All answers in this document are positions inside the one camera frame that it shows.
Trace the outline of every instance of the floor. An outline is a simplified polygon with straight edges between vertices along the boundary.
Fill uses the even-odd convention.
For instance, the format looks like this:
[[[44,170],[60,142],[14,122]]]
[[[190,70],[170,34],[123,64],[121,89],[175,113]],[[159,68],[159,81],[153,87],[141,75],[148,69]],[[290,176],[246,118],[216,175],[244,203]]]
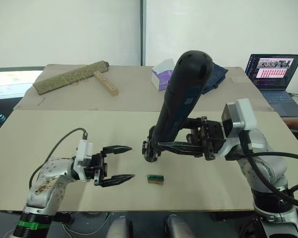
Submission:
[[[126,216],[133,222],[135,238],[164,238],[163,221],[167,215],[177,214],[189,224],[197,238],[236,238],[245,218],[227,220],[225,222],[213,222],[211,213],[208,212],[117,212],[114,213],[104,227],[92,236],[72,234],[73,238],[93,237],[105,238],[110,224],[120,216]],[[106,213],[87,214],[73,213],[75,221],[71,229],[90,233],[97,230],[103,223]],[[19,216],[0,212],[0,238],[7,238],[14,229]],[[48,238],[69,238],[60,223],[53,222]]]

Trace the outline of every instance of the white wall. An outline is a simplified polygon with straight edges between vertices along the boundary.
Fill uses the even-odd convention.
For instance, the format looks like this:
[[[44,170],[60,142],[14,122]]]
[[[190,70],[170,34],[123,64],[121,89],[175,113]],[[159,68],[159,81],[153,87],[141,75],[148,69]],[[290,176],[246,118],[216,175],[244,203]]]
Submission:
[[[147,0],[146,14],[146,65],[187,50],[243,69],[251,54],[298,54],[298,0]]]
[[[0,0],[0,67],[140,65],[140,0]]]

